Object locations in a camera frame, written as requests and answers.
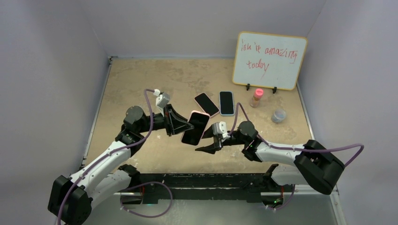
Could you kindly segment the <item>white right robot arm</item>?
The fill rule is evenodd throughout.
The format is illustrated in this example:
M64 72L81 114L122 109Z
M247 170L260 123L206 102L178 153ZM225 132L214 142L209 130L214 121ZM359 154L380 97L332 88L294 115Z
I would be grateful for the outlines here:
M263 184L270 191L284 185L309 185L317 192L329 195L342 175L345 165L315 140L302 145L265 143L250 121L241 122L234 131L225 131L225 122L213 124L204 138L213 144L196 150L215 154L224 146L241 145L241 152L250 161L273 162Z

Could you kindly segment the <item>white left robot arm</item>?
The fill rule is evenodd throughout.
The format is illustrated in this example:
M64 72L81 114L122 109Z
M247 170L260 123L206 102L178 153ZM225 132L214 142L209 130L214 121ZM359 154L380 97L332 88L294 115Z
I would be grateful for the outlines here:
M165 129L167 135L177 135L194 126L167 104L162 113L146 115L139 106L126 111L120 133L115 141L94 161L75 174L55 179L52 185L48 210L57 217L57 224L81 225L89 217L94 205L103 198L126 189L136 191L140 185L137 172L131 166L110 173L122 162L131 158L145 143L153 130Z

